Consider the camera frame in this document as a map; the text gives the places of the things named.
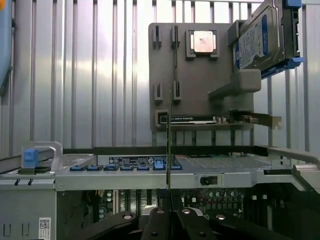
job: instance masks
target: gray plastic panel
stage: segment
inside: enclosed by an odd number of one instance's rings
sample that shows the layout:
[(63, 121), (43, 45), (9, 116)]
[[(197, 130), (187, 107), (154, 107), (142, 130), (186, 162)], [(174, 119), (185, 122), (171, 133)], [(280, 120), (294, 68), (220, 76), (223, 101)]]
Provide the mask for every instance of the gray plastic panel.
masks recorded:
[[(180, 100), (172, 105), (173, 115), (217, 115), (228, 116), (229, 109), (253, 111), (253, 94), (237, 97), (228, 96), (223, 103), (209, 101), (208, 93), (231, 82), (233, 73), (233, 51), (228, 47), (229, 23), (152, 23), (148, 29), (149, 37), (149, 81), (151, 129), (156, 127), (155, 112), (168, 109), (169, 89), (175, 80), (175, 51), (172, 44), (172, 26), (177, 25), (179, 47), (177, 50), (177, 79)], [(159, 39), (154, 38), (157, 32)], [(186, 31), (216, 31), (219, 57), (197, 55), (186, 59)], [(155, 87), (162, 84), (162, 94), (155, 96)]]

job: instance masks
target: corrugated metal wall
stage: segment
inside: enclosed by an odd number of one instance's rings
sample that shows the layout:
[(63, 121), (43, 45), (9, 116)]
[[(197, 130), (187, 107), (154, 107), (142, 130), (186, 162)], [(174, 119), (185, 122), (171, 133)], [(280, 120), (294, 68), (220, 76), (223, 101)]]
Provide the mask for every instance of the corrugated metal wall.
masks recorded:
[[(65, 148), (160, 146), (149, 110), (148, 25), (231, 23), (259, 3), (171, 0), (16, 0), (14, 67), (0, 105), (0, 157), (28, 141)], [(177, 132), (177, 145), (276, 145), (320, 154), (320, 6), (299, 12), (307, 62), (263, 80), (255, 111), (281, 130)]]

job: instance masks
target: blue tab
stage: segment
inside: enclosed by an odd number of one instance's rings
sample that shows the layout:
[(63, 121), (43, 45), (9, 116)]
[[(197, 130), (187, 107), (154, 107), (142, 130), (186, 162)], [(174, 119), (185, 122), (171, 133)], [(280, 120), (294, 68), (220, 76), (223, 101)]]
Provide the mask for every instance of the blue tab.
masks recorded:
[(76, 165), (76, 166), (70, 167), (70, 171), (80, 172), (80, 171), (86, 170), (86, 167), (87, 167), (87, 166), (79, 166), (79, 165)]
[(93, 166), (93, 165), (91, 165), (91, 166), (87, 166), (86, 170), (87, 171), (100, 171), (100, 170), (102, 170), (103, 167), (104, 166)]
[(153, 165), (153, 170), (164, 170), (165, 168), (165, 163), (163, 159), (156, 159), (154, 161)]
[(181, 165), (171, 166), (171, 170), (182, 170), (182, 166)]
[(24, 168), (35, 168), (38, 166), (38, 149), (26, 149), (23, 152), (23, 167)]
[(138, 171), (148, 171), (150, 168), (149, 166), (138, 166), (137, 170)]
[(283, 72), (287, 69), (294, 69), (300, 65), (304, 61), (303, 57), (294, 57), (291, 59), (287, 59), (282, 66), (275, 66), (266, 71), (261, 72), (261, 79), (265, 79), (271, 77), (272, 75)]
[(285, 0), (285, 7), (299, 9), (302, 7), (302, 1), (301, 0)]
[(132, 171), (134, 168), (132, 166), (121, 166), (120, 171)]
[(104, 171), (117, 171), (117, 170), (118, 170), (118, 166), (115, 165), (114, 163), (111, 163), (111, 164), (105, 166), (105, 167), (103, 168), (103, 170), (104, 170)]

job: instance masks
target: barcode sticker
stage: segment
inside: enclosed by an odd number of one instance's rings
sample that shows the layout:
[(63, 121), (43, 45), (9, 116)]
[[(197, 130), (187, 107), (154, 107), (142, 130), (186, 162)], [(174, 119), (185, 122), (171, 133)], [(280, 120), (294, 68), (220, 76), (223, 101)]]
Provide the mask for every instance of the barcode sticker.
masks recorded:
[(51, 217), (39, 218), (39, 239), (51, 240)]

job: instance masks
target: hard drive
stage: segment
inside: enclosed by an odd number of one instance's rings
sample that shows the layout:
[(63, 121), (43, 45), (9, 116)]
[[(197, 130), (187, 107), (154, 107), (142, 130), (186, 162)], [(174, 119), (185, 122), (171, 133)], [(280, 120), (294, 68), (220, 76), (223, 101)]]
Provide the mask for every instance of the hard drive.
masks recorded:
[(262, 77), (268, 77), (290, 68), (290, 60), (300, 58), (298, 22), (298, 7), (265, 0), (239, 27), (239, 39), (233, 44), (235, 70), (260, 69)]

